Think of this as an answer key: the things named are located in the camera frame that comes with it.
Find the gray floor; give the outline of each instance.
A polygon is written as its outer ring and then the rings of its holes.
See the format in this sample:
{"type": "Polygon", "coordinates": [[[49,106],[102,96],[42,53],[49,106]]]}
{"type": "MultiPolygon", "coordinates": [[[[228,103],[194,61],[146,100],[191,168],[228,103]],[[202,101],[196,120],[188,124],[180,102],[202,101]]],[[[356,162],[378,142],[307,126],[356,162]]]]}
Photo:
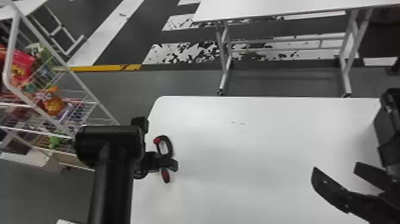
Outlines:
{"type": "MultiPolygon", "coordinates": [[[[129,124],[134,116],[147,116],[160,96],[215,95],[220,75],[220,71],[143,71],[79,76],[122,124],[129,124]]],[[[227,94],[336,97],[337,76],[337,69],[234,71],[227,94]]],[[[378,97],[400,83],[400,77],[386,76],[383,68],[355,68],[351,79],[355,97],[378,97]]],[[[0,161],[0,181],[0,223],[55,224],[57,219],[85,223],[87,219],[91,172],[64,170],[55,175],[0,161]]]]}

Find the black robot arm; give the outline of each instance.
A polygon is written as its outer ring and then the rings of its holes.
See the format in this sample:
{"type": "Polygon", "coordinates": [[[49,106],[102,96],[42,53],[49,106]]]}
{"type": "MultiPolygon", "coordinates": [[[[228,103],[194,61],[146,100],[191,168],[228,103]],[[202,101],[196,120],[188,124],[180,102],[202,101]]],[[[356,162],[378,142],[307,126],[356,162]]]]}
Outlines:
{"type": "Polygon", "coordinates": [[[170,153],[145,151],[147,131],[148,121],[144,117],[132,119],[131,126],[83,126],[78,131],[77,156],[95,169],[88,224],[130,223],[133,180],[161,171],[168,183],[168,170],[178,170],[168,137],[163,141],[168,141],[170,153]]]}

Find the white table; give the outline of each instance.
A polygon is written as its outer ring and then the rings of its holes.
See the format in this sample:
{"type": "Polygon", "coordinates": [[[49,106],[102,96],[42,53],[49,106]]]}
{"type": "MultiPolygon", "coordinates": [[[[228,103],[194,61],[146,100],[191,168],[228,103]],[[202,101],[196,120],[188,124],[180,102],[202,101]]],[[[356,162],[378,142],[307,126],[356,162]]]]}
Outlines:
{"type": "Polygon", "coordinates": [[[148,151],[161,134],[179,161],[134,182],[137,224],[366,223],[311,186],[314,166],[351,191],[378,190],[353,175],[380,167],[373,119],[378,99],[162,97],[149,115],[148,151]]]}
{"type": "MultiPolygon", "coordinates": [[[[0,21],[2,20],[8,20],[11,19],[15,16],[15,10],[13,8],[12,5],[10,4],[6,4],[5,2],[7,2],[8,0],[0,0],[0,5],[5,5],[4,7],[0,8],[0,21]]],[[[69,55],[72,50],[78,46],[78,44],[81,41],[84,41],[86,38],[83,35],[80,35],[80,37],[78,39],[75,39],[70,32],[63,26],[62,22],[58,19],[58,17],[47,7],[44,5],[45,2],[47,2],[48,0],[19,0],[19,1],[13,1],[13,3],[15,4],[15,6],[21,11],[22,15],[25,16],[30,16],[32,18],[32,20],[40,27],[40,29],[47,35],[48,38],[51,39],[51,41],[53,42],[53,44],[55,44],[57,46],[57,48],[65,55],[69,55]],[[44,26],[42,26],[42,24],[35,19],[35,17],[33,16],[33,13],[40,8],[41,6],[43,6],[46,8],[47,12],[54,18],[54,20],[57,22],[57,27],[54,30],[47,30],[44,26]],[[54,36],[60,32],[63,31],[68,38],[71,40],[71,42],[73,43],[68,49],[64,49],[58,42],[57,40],[54,38],[54,36]]],[[[1,28],[3,28],[7,33],[10,33],[10,31],[8,30],[8,28],[4,25],[0,25],[1,28]]],[[[23,35],[23,37],[25,39],[27,39],[28,42],[31,43],[31,40],[24,35],[23,33],[20,32],[20,34],[23,35]]]]}
{"type": "MultiPolygon", "coordinates": [[[[260,49],[232,49],[233,43],[270,43],[270,42],[292,42],[292,41],[320,41],[316,48],[307,49],[340,49],[339,62],[340,72],[343,81],[343,97],[349,97],[352,93],[351,84],[349,80],[349,72],[354,62],[355,55],[360,47],[360,43],[367,30],[369,19],[371,17],[373,8],[390,7],[400,5],[400,0],[202,0],[195,15],[193,16],[194,22],[210,22],[213,21],[217,28],[217,43],[221,55],[221,64],[223,68],[223,76],[221,78],[218,94],[223,95],[226,80],[229,76],[230,65],[232,63],[232,53],[239,52],[252,52],[260,49]],[[356,18],[360,9],[366,9],[364,18],[358,27],[356,18]],[[308,14],[308,13],[322,13],[329,11],[351,10],[348,27],[344,38],[307,38],[307,39],[259,39],[251,41],[231,41],[228,29],[228,20],[244,19],[244,18],[260,18],[278,15],[294,15],[294,14],[308,14]],[[345,61],[343,53],[347,47],[349,38],[354,39],[354,44],[348,57],[345,61]],[[338,40],[343,39],[343,44],[338,47],[324,47],[323,40],[338,40]]],[[[293,48],[285,50],[300,51],[304,50],[293,48]]]]}

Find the yellow floor stripe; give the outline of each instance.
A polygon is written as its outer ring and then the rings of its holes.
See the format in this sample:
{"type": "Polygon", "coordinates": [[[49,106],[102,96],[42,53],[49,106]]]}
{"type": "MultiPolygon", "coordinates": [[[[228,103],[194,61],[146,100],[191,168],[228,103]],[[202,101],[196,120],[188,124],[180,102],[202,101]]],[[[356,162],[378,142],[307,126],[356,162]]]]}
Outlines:
{"type": "Polygon", "coordinates": [[[72,71],[139,71],[141,64],[117,64],[110,66],[77,66],[72,71]]]}

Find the red package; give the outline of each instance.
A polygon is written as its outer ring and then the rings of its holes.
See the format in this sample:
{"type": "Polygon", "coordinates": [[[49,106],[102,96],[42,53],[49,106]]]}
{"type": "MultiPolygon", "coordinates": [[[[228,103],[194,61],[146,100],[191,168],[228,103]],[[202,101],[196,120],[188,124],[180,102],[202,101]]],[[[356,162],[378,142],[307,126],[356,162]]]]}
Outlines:
{"type": "MultiPolygon", "coordinates": [[[[0,58],[4,57],[7,50],[4,46],[0,45],[0,58]]],[[[15,86],[20,85],[27,80],[32,74],[32,65],[35,58],[22,52],[20,50],[14,51],[14,58],[12,60],[12,80],[11,83],[15,86]]]]}

